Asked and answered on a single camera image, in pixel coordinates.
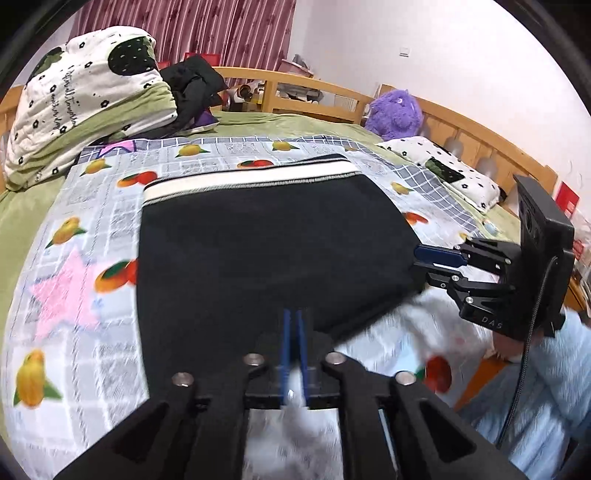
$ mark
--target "red chair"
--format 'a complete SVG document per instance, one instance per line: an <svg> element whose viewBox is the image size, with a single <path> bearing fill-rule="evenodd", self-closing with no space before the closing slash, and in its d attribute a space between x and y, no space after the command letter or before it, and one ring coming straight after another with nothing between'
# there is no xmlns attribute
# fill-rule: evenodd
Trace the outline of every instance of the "red chair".
<svg viewBox="0 0 591 480"><path fill-rule="evenodd" d="M184 56L183 60L187 60L191 57L194 57L195 55L197 55L197 53L192 52L192 51L187 51L187 52L185 52L185 56ZM219 67L220 66L220 61L222 59L222 56L219 53L200 53L200 55L212 67Z"/></svg>

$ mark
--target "white wall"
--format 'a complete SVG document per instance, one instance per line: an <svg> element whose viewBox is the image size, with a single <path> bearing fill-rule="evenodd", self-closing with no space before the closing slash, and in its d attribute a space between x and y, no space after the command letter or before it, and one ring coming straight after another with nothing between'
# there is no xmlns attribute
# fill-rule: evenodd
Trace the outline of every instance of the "white wall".
<svg viewBox="0 0 591 480"><path fill-rule="evenodd" d="M291 61L296 53L303 56L314 2L315 0L296 0L287 60Z"/></svg>
<svg viewBox="0 0 591 480"><path fill-rule="evenodd" d="M591 116L495 1L297 0L296 13L300 2L310 13L294 16L292 32L306 33L300 53L317 77L372 96L389 83L462 113L550 165L591 213Z"/></svg>
<svg viewBox="0 0 591 480"><path fill-rule="evenodd" d="M64 22L60 28L58 28L54 34L47 39L47 41L37 50L37 52L32 56L31 60L27 63L27 65L21 70L21 73L18 74L17 79L14 81L12 86L15 85L24 85L27 80L29 79L29 75L33 72L37 63L43 58L48 51L50 51L53 47L57 47L63 43L66 43L70 38L70 31L72 30L72 26L74 25L74 19L76 15L72 15L66 22Z"/></svg>

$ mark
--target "red curtain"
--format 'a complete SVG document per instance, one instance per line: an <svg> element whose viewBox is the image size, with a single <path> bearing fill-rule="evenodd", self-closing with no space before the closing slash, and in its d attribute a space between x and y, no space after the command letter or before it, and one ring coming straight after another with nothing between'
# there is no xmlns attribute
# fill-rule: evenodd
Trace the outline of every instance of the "red curtain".
<svg viewBox="0 0 591 480"><path fill-rule="evenodd" d="M91 0L70 38L114 25L143 28L157 61L217 53L223 66L276 70L286 58L296 0Z"/></svg>

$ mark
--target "purple fabric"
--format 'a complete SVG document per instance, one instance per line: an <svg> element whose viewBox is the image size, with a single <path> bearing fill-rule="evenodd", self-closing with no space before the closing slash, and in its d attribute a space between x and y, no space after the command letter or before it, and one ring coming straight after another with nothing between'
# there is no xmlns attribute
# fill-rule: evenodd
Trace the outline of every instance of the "purple fabric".
<svg viewBox="0 0 591 480"><path fill-rule="evenodd" d="M414 137L423 124L423 112L408 90L392 90L371 104L365 128L384 141Z"/></svg>

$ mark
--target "black cable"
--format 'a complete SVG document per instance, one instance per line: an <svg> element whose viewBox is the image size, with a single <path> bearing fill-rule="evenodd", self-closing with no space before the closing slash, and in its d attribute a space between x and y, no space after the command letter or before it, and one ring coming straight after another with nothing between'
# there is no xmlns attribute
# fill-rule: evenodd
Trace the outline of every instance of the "black cable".
<svg viewBox="0 0 591 480"><path fill-rule="evenodd" d="M521 366L519 368L517 387L515 389L515 393L513 393L513 400L511 400L511 407L509 408L509 413L507 414L507 418L505 419L505 424L503 425L503 428L501 429L501 434L499 435L499 438L496 441L496 447L499 450L503 445L503 441L505 440L505 436L509 431L509 427L511 426L513 417L515 416L515 411L517 410L519 396L521 395L521 390L523 389L523 382L525 380L525 370L527 369L527 358L530 354L531 337L534 334L535 318L538 316L538 310L540 309L540 303L542 302L542 297L544 296L544 290L546 287L546 282L548 281L548 277L550 276L550 271L554 266L554 262L556 262L557 260L558 257L556 255L553 256L550 262L548 263L548 266L546 267L544 278L542 278L542 283L540 285L540 292L538 293L538 297L535 301L534 310L531 313L530 327L528 329L527 337L525 339L525 343L523 346L523 355L521 355Z"/></svg>

